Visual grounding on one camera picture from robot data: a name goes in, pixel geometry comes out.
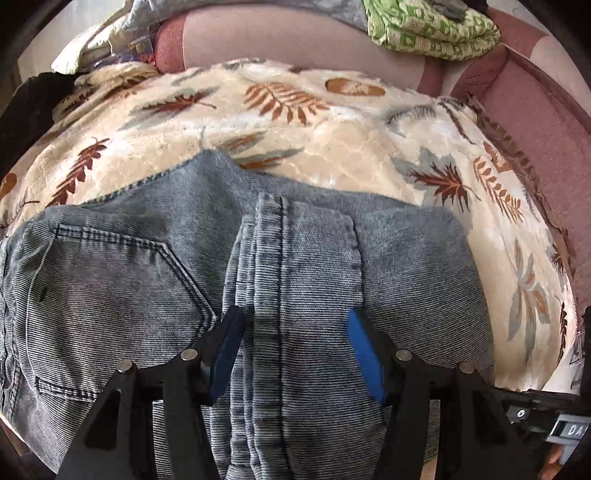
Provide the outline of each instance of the metal rivet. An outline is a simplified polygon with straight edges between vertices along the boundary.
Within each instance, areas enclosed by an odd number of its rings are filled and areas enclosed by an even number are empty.
[[[472,365],[470,362],[462,362],[460,363],[460,370],[469,375],[474,373],[474,365]]]
[[[396,350],[396,358],[403,362],[408,362],[413,357],[412,353],[405,349]]]
[[[189,360],[195,360],[199,356],[199,353],[194,348],[187,348],[181,353],[181,358],[188,362]]]
[[[117,364],[117,370],[120,374],[126,374],[134,366],[131,360],[122,360]]]

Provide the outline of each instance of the black clamp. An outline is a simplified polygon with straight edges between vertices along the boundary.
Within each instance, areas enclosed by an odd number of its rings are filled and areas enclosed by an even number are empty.
[[[535,480],[530,459],[492,388],[468,362],[429,365],[375,330],[361,308],[349,313],[349,340],[369,394],[391,406],[374,480],[419,480],[429,401],[441,401],[436,479]]]
[[[231,307],[219,326],[163,365],[119,363],[80,427],[57,480],[157,480],[152,403],[164,402],[170,466],[175,480],[219,479],[201,406],[228,385],[244,333]]]

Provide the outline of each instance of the sofa cushion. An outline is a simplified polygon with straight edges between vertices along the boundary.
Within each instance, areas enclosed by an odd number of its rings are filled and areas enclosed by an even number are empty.
[[[584,112],[571,111],[566,93],[510,59],[480,100],[503,125],[538,174],[540,188],[576,253],[573,290],[577,308],[591,303],[591,128]]]
[[[356,70],[437,96],[441,61],[380,48],[366,33],[327,16],[273,5],[219,5],[165,22],[156,65],[165,73],[241,57],[304,68]]]
[[[488,16],[501,31],[501,42],[547,73],[591,115],[591,90],[558,40],[495,8]]]
[[[441,94],[467,101],[468,94],[481,98],[507,62],[507,49],[497,45],[479,59],[451,62],[443,66]]]

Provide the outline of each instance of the jeans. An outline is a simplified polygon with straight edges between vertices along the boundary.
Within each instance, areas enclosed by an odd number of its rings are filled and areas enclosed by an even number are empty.
[[[204,412],[222,477],[369,478],[388,411],[366,392],[347,313],[425,361],[493,379],[486,302],[462,227],[438,207],[317,189],[205,151],[0,244],[2,412],[56,471],[117,362],[161,364],[231,304],[245,336]],[[427,458],[437,449],[437,414]],[[157,466],[169,478],[163,406]]]

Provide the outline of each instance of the leaf-patterned blanket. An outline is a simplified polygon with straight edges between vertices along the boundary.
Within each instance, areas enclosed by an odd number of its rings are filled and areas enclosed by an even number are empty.
[[[243,168],[452,211],[486,294],[497,385],[541,388],[573,342],[573,293],[550,231],[474,111],[453,99],[271,61],[162,76],[129,63],[78,78],[54,117],[2,181],[5,235],[46,206],[94,199],[214,148]]]

